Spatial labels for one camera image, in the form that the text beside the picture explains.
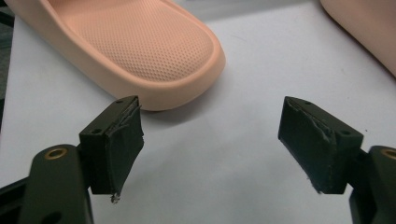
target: bolt hole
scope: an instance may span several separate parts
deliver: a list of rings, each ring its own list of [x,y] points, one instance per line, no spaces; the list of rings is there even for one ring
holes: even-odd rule
[[[387,149],[383,149],[383,150],[382,150],[382,153],[383,153],[384,155],[386,155],[387,157],[396,160],[396,151],[395,151],[395,150],[392,150],[392,149],[388,149],[388,148],[387,148]]]
[[[47,152],[44,158],[49,161],[56,160],[64,156],[66,153],[67,153],[66,148],[54,148],[53,150]]]
[[[100,133],[102,131],[102,129],[93,129],[91,131],[91,133]]]
[[[44,217],[41,224],[56,224],[61,220],[61,218],[62,214],[60,212],[54,212]]]
[[[344,134],[344,135],[350,135],[349,131],[341,131],[341,133]]]

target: textured sandal surface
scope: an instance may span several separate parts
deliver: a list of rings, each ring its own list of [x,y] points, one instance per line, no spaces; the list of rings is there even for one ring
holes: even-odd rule
[[[320,1],[341,26],[396,76],[396,1]]]
[[[216,36],[169,0],[7,0],[96,84],[146,110],[184,105],[220,75]]]

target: white background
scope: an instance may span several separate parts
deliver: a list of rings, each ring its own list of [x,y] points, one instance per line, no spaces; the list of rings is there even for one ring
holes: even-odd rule
[[[313,0],[177,0],[227,57],[220,79],[187,105],[142,112],[146,144],[117,205],[92,196],[95,223],[352,223],[348,197],[318,195],[277,140],[283,99],[311,101],[396,147],[396,81]],[[78,133],[115,99],[16,20],[0,187],[33,156]]]

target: brass screw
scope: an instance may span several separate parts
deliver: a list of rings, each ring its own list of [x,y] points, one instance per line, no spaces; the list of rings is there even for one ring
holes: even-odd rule
[[[54,148],[46,153],[44,158],[46,160],[52,161],[61,158],[62,156],[66,155],[67,149],[63,147]]]

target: pink slipper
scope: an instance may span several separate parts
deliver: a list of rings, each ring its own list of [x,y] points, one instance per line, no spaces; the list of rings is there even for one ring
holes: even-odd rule
[[[104,90],[138,95],[142,108],[191,101],[220,75],[216,36],[170,0],[6,0],[8,6]]]
[[[396,76],[395,0],[320,0],[326,11]]]

